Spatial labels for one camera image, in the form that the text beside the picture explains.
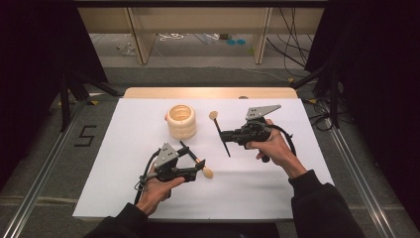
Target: wire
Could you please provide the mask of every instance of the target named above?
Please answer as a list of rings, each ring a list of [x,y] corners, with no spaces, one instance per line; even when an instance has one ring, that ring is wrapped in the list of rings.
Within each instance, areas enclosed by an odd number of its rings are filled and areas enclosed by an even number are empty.
[[[299,62],[298,60],[292,58],[291,56],[289,56],[288,54],[286,54],[285,52],[283,52],[282,50],[280,50],[279,48],[277,48],[270,40],[269,38],[266,38],[266,40],[274,47],[274,49],[279,52],[280,54],[282,54],[283,56],[285,56],[286,58],[289,58],[290,60],[296,62],[297,64],[301,65],[302,67],[304,67],[305,65],[301,62]]]
[[[274,129],[280,131],[281,133],[283,133],[284,137],[286,138],[287,144],[290,147],[291,153],[293,153],[293,155],[296,156],[296,149],[294,148],[293,141],[291,140],[291,138],[293,137],[293,135],[289,135],[286,131],[284,131],[281,127],[279,127],[277,125],[266,125],[266,127],[268,127],[268,128],[274,128]]]
[[[308,117],[309,121],[311,121],[311,126],[315,126],[319,131],[328,131],[333,128],[332,124],[330,124],[330,126],[328,127],[321,126],[321,125],[325,125],[323,122],[327,120],[328,118],[330,118],[331,114],[328,112],[326,108],[324,108],[322,105],[319,104],[320,101],[326,101],[326,103],[330,103],[330,101],[324,100],[324,99],[317,99],[316,102],[313,102],[312,99],[302,99],[303,103],[308,103],[308,104],[313,105],[314,111],[318,113],[317,115]],[[340,111],[337,113],[337,115],[344,115],[348,113],[349,113],[348,111]],[[354,124],[354,122],[347,121],[342,118],[339,118],[339,120],[345,123]]]
[[[271,73],[269,73],[269,72],[252,71],[252,70],[249,70],[249,69],[246,69],[246,68],[240,68],[240,69],[241,69],[241,70],[248,71],[248,72],[253,72],[253,73],[267,74],[267,75],[273,76],[273,77],[275,77],[275,78],[277,78],[277,79],[280,79],[280,80],[282,80],[282,81],[286,81],[286,82],[288,82],[288,80],[287,80],[287,79],[284,79],[284,78],[281,78],[281,77],[277,77],[276,75],[271,74]]]
[[[280,13],[281,13],[281,17],[283,18],[283,21],[286,24],[287,30],[289,32],[289,39],[287,41],[286,48],[287,48],[287,46],[290,45],[290,43],[289,43],[290,38],[292,38],[294,40],[296,46],[299,48],[299,53],[300,53],[300,56],[302,57],[302,60],[304,61],[304,64],[306,64],[306,62],[307,62],[306,55],[303,53],[302,49],[300,48],[299,41],[297,39],[296,24],[295,24],[295,21],[294,21],[295,14],[296,14],[296,9],[295,8],[291,9],[291,20],[292,20],[292,22],[291,22],[290,27],[289,27],[289,24],[287,23],[287,20],[284,17],[284,14],[283,14],[283,11],[281,10],[281,8],[279,8],[279,10],[280,10]]]
[[[163,58],[163,60],[169,65],[169,66],[171,66],[171,67],[191,67],[191,66],[175,66],[175,65],[172,65],[172,64],[170,64],[167,60],[166,60],[166,58],[165,58],[165,56],[158,50],[158,48],[156,47],[156,46],[153,46],[153,48],[157,51],[157,53]],[[216,67],[216,68],[221,68],[220,66],[207,66],[207,67]],[[287,81],[288,82],[288,80],[286,80],[286,79],[284,79],[284,78],[281,78],[281,77],[278,77],[278,76],[276,76],[276,75],[274,75],[274,74],[272,74],[272,73],[269,73],[269,72],[264,72],[264,71],[253,71],[253,70],[250,70],[250,69],[246,69],[246,68],[240,68],[241,70],[244,70],[244,71],[248,71],[248,72],[252,72],[252,73],[259,73],[259,74],[266,74],[266,75],[270,75],[270,76],[272,76],[272,77],[275,77],[275,78],[277,78],[277,79],[280,79],[280,80],[282,80],[282,81]]]
[[[151,156],[151,158],[148,161],[148,164],[146,165],[145,171],[142,176],[140,176],[139,182],[135,185],[134,189],[137,191],[136,198],[135,198],[135,204],[137,204],[140,200],[140,197],[142,196],[142,191],[144,190],[145,184],[146,184],[146,176],[148,175],[149,168],[151,167],[151,163],[154,160],[154,158],[158,155],[160,152],[160,148],[154,152]]]
[[[100,38],[98,40],[96,40],[96,42],[93,43],[93,46],[95,46],[99,41],[101,41],[102,38],[105,37],[105,34],[98,34],[98,35],[90,38],[90,40],[92,40],[92,42],[93,42],[93,39],[95,39],[95,38],[97,38],[99,36],[100,36]]]
[[[285,44],[287,44],[287,42],[285,41],[285,40],[283,40],[279,35],[277,35],[277,37],[278,37],[278,39],[279,40],[281,40],[283,43],[285,43]],[[293,47],[293,48],[296,48],[296,49],[299,49],[300,51],[304,51],[304,52],[307,52],[307,53],[309,53],[309,51],[308,50],[306,50],[306,49],[301,49],[301,48],[299,48],[299,47],[297,47],[297,46],[294,46],[294,45],[289,45],[290,47]]]

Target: black cable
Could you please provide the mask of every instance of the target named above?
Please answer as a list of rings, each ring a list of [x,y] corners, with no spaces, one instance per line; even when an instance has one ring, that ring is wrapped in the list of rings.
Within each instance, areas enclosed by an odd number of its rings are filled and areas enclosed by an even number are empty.
[[[100,34],[97,34],[96,36],[94,36],[94,37],[91,37],[90,39],[95,39],[95,38],[97,38],[97,37],[99,37],[99,36],[101,36],[101,35],[103,35],[102,33],[100,33]]]
[[[326,119],[328,119],[328,118],[331,117],[331,114],[328,112],[328,110],[326,108],[324,108],[323,106],[321,106],[318,103],[319,101],[323,101],[323,100],[324,99],[318,99],[317,102],[314,103],[314,102],[311,102],[308,99],[302,99],[302,102],[313,105],[314,111],[317,112],[317,113],[319,113],[318,115],[309,117],[309,121],[312,121],[311,122],[311,126],[315,126],[320,131],[328,131],[328,130],[330,130],[330,129],[333,128],[333,125],[330,125],[327,128],[323,128],[323,127],[320,126],[320,123],[321,122],[324,122]],[[344,114],[348,114],[349,113],[349,111],[346,108],[343,108],[343,107],[341,107],[341,108],[342,109],[345,109],[345,110],[344,111],[337,112],[337,115],[344,115]],[[338,118],[338,119],[340,121],[342,121],[342,122],[345,122],[345,123],[354,124],[353,121],[347,121],[347,120],[344,120],[342,118]]]
[[[280,50],[279,48],[277,48],[270,40],[269,38],[266,38],[266,40],[274,47],[274,49],[281,53],[282,55],[284,55],[285,57],[289,58],[290,60],[293,60],[294,62],[298,63],[299,65],[301,65],[302,67],[304,67],[305,65],[302,64],[301,62],[297,61],[296,59],[292,58],[291,56],[289,56],[288,54],[286,54],[285,52],[283,52],[282,50]]]
[[[282,39],[279,35],[277,35],[277,37],[278,37],[278,39],[279,39],[279,40],[281,40],[283,43],[287,44],[287,42],[286,42],[284,39]],[[290,46],[290,47],[292,47],[292,48],[300,49],[301,51],[304,51],[304,52],[309,53],[309,51],[308,51],[308,50],[306,50],[306,49],[301,49],[301,48],[299,48],[299,47],[297,47],[297,46],[294,46],[294,45],[289,45],[289,46]]]
[[[140,200],[140,197],[142,196],[142,191],[146,182],[145,179],[146,179],[146,176],[148,175],[149,168],[151,166],[152,161],[158,155],[159,152],[160,152],[160,149],[158,149],[156,152],[152,154],[151,158],[148,161],[148,164],[146,165],[145,172],[143,173],[142,176],[140,176],[139,182],[135,185],[135,190],[137,191],[137,194],[136,194],[136,198],[134,199],[134,204],[137,204]]]
[[[300,56],[302,57],[302,60],[304,61],[304,64],[306,64],[306,62],[307,62],[306,55],[303,53],[302,48],[300,48],[299,41],[297,39],[296,24],[295,24],[295,21],[294,21],[295,14],[296,14],[296,9],[295,8],[292,8],[291,9],[292,22],[291,22],[291,26],[290,27],[289,27],[289,25],[287,23],[287,20],[284,17],[284,14],[283,14],[281,8],[279,8],[279,10],[280,10],[280,13],[281,13],[281,17],[283,18],[283,21],[286,24],[287,30],[289,32],[289,39],[287,41],[287,45],[289,46],[290,38],[293,38],[294,43],[299,48]]]
[[[278,130],[278,131],[280,131],[281,133],[283,133],[284,134],[284,137],[286,138],[286,141],[287,141],[287,144],[289,145],[289,147],[290,147],[290,151],[291,151],[291,153],[293,153],[293,155],[294,156],[296,156],[296,149],[294,148],[294,145],[293,145],[293,142],[291,141],[291,138],[292,138],[292,136],[293,135],[289,135],[286,131],[284,131],[281,127],[279,127],[279,126],[276,126],[276,125],[266,125],[266,127],[268,127],[268,128],[274,128],[274,129],[276,129],[276,130]]]

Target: gray floor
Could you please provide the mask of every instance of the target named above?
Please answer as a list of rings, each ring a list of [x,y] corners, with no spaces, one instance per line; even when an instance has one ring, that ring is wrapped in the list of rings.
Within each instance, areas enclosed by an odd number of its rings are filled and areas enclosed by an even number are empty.
[[[236,35],[234,39],[246,40],[245,45],[229,46],[226,41],[204,44],[197,36],[185,35],[181,40],[157,38],[155,49],[148,64],[139,65],[135,56],[123,56],[116,48],[115,40],[121,35],[92,35],[97,53],[105,68],[110,85],[124,92],[130,86],[287,86],[288,80],[306,75],[297,63],[279,55],[270,45],[266,46],[262,64],[254,64],[250,39],[246,35]],[[277,47],[285,45],[277,36],[270,36]],[[307,36],[299,36],[302,48],[310,49]],[[295,59],[302,61],[298,51],[288,51]],[[311,98],[314,83],[299,88],[301,98]],[[103,94],[102,91],[86,85],[96,105],[81,105],[81,111],[74,118],[62,151],[54,165],[48,182],[22,230],[21,237],[81,237],[93,229],[97,222],[83,222],[71,216],[81,194],[84,183],[95,161],[96,154],[105,136],[118,98]],[[313,105],[305,104],[308,117],[318,114]],[[10,219],[31,188],[46,158],[59,135],[60,109],[58,99],[52,104],[51,116],[32,146],[31,153],[14,171],[6,186],[0,192],[0,231],[7,228]],[[372,194],[385,213],[394,237],[420,237],[398,198],[389,187],[380,168],[374,165],[358,126],[351,122],[349,115],[341,116],[341,129],[355,161],[358,163]],[[85,135],[94,136],[88,147],[76,147],[88,143],[89,139],[79,138],[85,126]],[[371,218],[360,192],[352,180],[331,131],[314,133],[327,162],[331,176],[342,193],[355,218],[367,237],[381,237],[374,219]],[[280,237],[297,237],[292,220],[276,222]]]

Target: tripod leg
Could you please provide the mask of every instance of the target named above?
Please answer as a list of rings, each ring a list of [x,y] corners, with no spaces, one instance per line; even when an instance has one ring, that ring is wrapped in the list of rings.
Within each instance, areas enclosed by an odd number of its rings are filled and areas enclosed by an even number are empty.
[[[321,76],[321,74],[323,74],[325,71],[325,66],[322,66],[318,69],[316,69],[315,71],[313,71],[311,74],[309,74],[308,76],[300,79],[298,82],[294,83],[293,85],[291,85],[291,87],[293,89],[297,89],[303,85],[305,85],[306,83],[314,80],[315,78],[318,78]]]
[[[77,101],[87,100],[87,98],[89,98],[89,93],[83,86],[82,81],[77,80],[77,78],[75,78],[73,74],[71,74],[70,76],[72,76],[72,78],[69,78],[67,80],[67,85],[73,96],[76,98]]]
[[[118,92],[117,90],[114,90],[113,88],[111,88],[111,87],[109,87],[109,86],[107,86],[107,85],[105,85],[101,82],[95,81],[95,80],[91,79],[90,77],[88,77],[87,75],[85,75],[83,73],[76,72],[76,71],[72,71],[72,73],[76,77],[80,78],[81,80],[92,84],[93,86],[103,90],[104,92],[107,92],[108,94],[110,94],[112,96],[123,96],[123,94]]]
[[[63,75],[59,81],[59,95],[61,99],[61,132],[65,130],[70,121],[70,105],[67,94],[67,75]]]

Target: white paper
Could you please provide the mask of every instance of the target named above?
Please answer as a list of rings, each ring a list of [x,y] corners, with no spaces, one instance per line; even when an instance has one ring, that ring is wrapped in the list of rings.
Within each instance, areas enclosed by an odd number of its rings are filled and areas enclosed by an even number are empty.
[[[90,219],[115,216],[127,202],[134,202],[139,181],[151,155],[164,142],[176,150],[179,142],[169,135],[164,115],[177,104],[191,106],[196,113],[197,133],[183,142],[214,173],[202,172],[196,181],[172,190],[151,216],[159,220],[275,220],[292,218],[292,186],[281,167],[256,160],[256,150],[227,143],[231,158],[209,119],[218,111],[222,131],[241,128],[249,107],[280,104],[264,116],[293,135],[297,157],[319,180],[333,183],[300,99],[120,99],[95,164],[73,216]],[[188,155],[178,168],[194,167]]]

